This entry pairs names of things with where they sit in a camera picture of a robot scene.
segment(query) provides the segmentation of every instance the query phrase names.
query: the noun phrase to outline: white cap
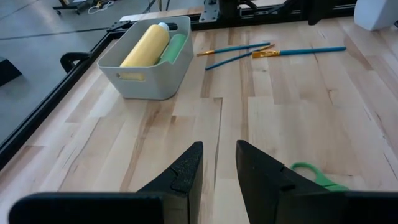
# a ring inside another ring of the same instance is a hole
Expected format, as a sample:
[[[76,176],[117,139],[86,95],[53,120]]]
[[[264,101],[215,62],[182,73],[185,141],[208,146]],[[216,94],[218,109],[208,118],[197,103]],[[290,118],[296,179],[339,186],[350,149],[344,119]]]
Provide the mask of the white cap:
[[[158,25],[163,27],[167,32],[170,30],[169,26],[165,22],[160,22]]]

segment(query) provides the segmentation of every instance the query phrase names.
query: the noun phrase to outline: brush handle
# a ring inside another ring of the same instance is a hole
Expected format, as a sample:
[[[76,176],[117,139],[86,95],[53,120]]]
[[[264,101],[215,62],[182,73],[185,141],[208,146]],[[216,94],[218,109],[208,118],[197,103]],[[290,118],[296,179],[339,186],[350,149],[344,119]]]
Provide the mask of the brush handle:
[[[244,45],[244,46],[226,47],[223,49],[214,50],[214,54],[222,53],[222,52],[229,52],[229,51],[233,51],[233,50],[249,49],[252,47],[262,47],[262,46],[267,46],[270,44],[271,43],[267,42],[267,43],[260,43],[260,44],[249,44],[249,45]]]
[[[322,52],[344,51],[346,47],[324,47],[318,49],[281,50],[279,55],[312,54]]]
[[[207,70],[210,70],[210,69],[212,69],[212,68],[216,68],[216,67],[222,66],[222,65],[224,65],[224,64],[226,64],[226,63],[230,63],[230,62],[233,62],[233,61],[235,61],[235,60],[239,60],[239,59],[241,59],[241,58],[247,57],[247,56],[249,56],[249,55],[251,55],[251,54],[252,54],[252,52],[248,52],[248,53],[245,53],[245,54],[242,54],[242,55],[239,55],[239,56],[236,56],[236,57],[227,59],[227,60],[225,60],[225,61],[216,63],[216,64],[214,64],[214,65],[210,65],[209,67],[206,67],[205,70],[207,71]]]

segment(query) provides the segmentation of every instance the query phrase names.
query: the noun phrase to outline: green object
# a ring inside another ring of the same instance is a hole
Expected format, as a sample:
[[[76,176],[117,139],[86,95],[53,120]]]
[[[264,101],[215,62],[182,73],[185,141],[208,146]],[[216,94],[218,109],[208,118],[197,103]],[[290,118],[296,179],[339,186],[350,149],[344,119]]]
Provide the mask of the green object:
[[[336,184],[333,181],[329,180],[318,168],[316,168],[312,164],[309,164],[306,162],[296,162],[290,166],[290,169],[295,170],[296,168],[299,168],[299,167],[307,168],[307,169],[310,169],[312,172],[314,172],[315,173],[314,182],[330,191],[349,190],[349,188],[347,188],[346,186]]]
[[[175,59],[179,55],[179,53],[180,53],[180,51],[181,51],[186,39],[187,39],[186,35],[175,34],[170,39],[170,42],[169,42],[168,46],[166,47],[166,49],[164,50],[162,56],[160,57],[159,63],[168,61],[171,64],[173,64]]]

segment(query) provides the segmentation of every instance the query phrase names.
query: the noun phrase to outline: gray plastic bin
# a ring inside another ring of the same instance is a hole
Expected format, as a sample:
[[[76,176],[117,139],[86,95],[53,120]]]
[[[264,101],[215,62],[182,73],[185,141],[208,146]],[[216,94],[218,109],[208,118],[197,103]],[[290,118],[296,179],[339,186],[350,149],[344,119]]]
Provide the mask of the gray plastic bin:
[[[177,30],[169,31],[170,39],[183,34],[187,39],[174,63],[163,62],[150,67],[119,67],[145,31],[152,24],[175,23]],[[193,58],[191,22],[187,16],[137,21],[98,61],[99,68],[124,98],[165,100],[178,90]],[[126,80],[119,74],[143,74],[145,80]]]

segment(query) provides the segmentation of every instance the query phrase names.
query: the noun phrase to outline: cable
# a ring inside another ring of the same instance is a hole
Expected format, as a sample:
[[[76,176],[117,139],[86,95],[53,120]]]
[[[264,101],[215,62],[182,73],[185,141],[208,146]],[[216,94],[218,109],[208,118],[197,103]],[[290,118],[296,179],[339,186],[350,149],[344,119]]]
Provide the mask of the cable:
[[[170,4],[170,0],[167,0],[166,11],[169,10],[169,4]]]
[[[112,6],[113,4],[114,4],[114,1],[108,1],[105,5],[102,4],[101,2],[98,2],[96,6],[89,8],[87,13],[89,15],[92,15],[92,14],[100,12],[100,11],[105,11],[108,9],[108,7]]]
[[[157,7],[159,8],[159,11],[162,12],[162,0],[157,0]]]
[[[151,9],[151,7],[155,4],[155,2],[156,2],[156,0],[152,0],[150,2],[150,4],[148,5],[148,7],[144,10],[144,12],[142,12],[142,14],[147,13]]]

